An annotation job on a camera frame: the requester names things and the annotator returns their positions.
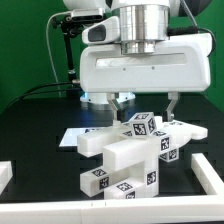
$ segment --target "green wall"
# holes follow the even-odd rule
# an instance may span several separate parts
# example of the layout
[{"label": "green wall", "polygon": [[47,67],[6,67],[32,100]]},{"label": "green wall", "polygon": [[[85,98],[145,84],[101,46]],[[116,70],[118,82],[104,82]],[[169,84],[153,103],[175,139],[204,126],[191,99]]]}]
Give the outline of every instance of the green wall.
[{"label": "green wall", "polygon": [[[1,0],[0,5],[0,112],[8,102],[39,84],[54,82],[45,39],[48,18],[66,11],[62,0]],[[213,0],[197,21],[211,29],[217,38],[217,50],[210,58],[212,85],[208,98],[224,111],[224,31],[223,0]],[[185,26],[187,18],[171,19],[172,26]],[[50,30],[50,42],[60,81],[67,81],[67,64],[60,29]],[[83,48],[80,38],[72,41],[75,67]]]}]

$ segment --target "black cable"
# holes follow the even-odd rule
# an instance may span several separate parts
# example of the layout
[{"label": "black cable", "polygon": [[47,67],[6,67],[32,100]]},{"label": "black cable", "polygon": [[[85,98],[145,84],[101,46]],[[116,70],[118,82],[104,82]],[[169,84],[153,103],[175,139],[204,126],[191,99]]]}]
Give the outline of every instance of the black cable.
[{"label": "black cable", "polygon": [[212,33],[211,30],[208,30],[206,28],[200,28],[200,27],[197,27],[197,26],[168,28],[167,29],[167,35],[168,36],[178,36],[178,35],[197,34],[200,31],[203,31],[205,33],[209,33],[212,37],[212,49],[211,49],[211,52],[208,55],[208,57],[209,57],[215,51],[215,48],[216,48],[216,38],[215,38],[215,35]]},{"label": "black cable", "polygon": [[46,93],[58,93],[58,92],[66,92],[66,89],[65,90],[51,90],[51,91],[43,91],[43,92],[36,92],[36,93],[25,93],[15,99],[13,99],[12,101],[9,102],[9,104],[7,105],[6,109],[8,109],[13,103],[15,103],[16,101],[19,101],[19,100],[22,100],[24,99],[25,97],[27,96],[32,96],[32,95],[37,95],[37,94],[46,94]]},{"label": "black cable", "polygon": [[205,33],[209,33],[211,35],[211,37],[212,37],[212,50],[211,50],[210,54],[208,55],[208,57],[209,57],[216,49],[216,38],[215,38],[215,35],[214,35],[214,33],[212,33],[211,30],[208,30],[206,28],[198,27],[198,30],[199,31],[203,31]]},{"label": "black cable", "polygon": [[44,84],[44,85],[39,85],[39,86],[33,87],[32,89],[29,89],[28,91],[26,91],[24,94],[32,93],[32,92],[34,92],[38,89],[42,89],[42,88],[46,88],[46,87],[62,86],[62,85],[72,85],[72,82],[47,83],[47,84]]}]

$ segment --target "black table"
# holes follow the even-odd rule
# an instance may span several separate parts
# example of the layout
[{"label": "black table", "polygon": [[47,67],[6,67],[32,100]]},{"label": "black table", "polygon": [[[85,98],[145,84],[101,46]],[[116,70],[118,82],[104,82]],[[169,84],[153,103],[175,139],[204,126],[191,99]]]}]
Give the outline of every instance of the black table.
[{"label": "black table", "polygon": [[[137,95],[135,105],[126,109],[126,120],[136,112],[161,115],[168,103],[164,94]],[[224,180],[224,114],[204,96],[182,94],[175,119],[206,127],[209,136],[181,148],[178,161],[160,161],[159,196],[205,194],[191,170],[191,155],[204,153]],[[0,203],[90,199],[80,192],[79,175],[100,166],[102,156],[85,158],[76,147],[60,148],[59,143],[67,128],[111,124],[111,111],[84,109],[79,100],[28,99],[14,103],[0,115],[0,160],[12,161],[14,175]],[[103,194],[93,199],[103,199]]]}]

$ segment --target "metal cylinder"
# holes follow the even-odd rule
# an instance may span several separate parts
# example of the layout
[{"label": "metal cylinder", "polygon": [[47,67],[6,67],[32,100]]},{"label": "metal cylinder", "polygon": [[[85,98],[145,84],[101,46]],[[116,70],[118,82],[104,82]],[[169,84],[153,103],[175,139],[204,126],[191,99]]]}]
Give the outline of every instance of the metal cylinder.
[{"label": "metal cylinder", "polygon": [[136,5],[115,9],[120,19],[122,54],[153,53],[155,42],[167,39],[169,7]]}]

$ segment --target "stacked blocks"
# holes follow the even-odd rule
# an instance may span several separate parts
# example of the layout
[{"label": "stacked blocks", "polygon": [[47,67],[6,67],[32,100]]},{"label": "stacked blocks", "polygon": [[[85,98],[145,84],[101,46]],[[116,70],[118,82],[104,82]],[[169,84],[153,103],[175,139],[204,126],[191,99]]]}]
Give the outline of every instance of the stacked blocks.
[{"label": "stacked blocks", "polygon": [[[104,192],[105,199],[154,197],[159,193],[159,159],[175,161],[180,147],[205,137],[205,128],[179,121],[163,123],[152,112],[78,136],[82,154],[103,153],[103,166],[81,174],[81,190],[89,197]],[[89,143],[97,143],[94,150]]]}]

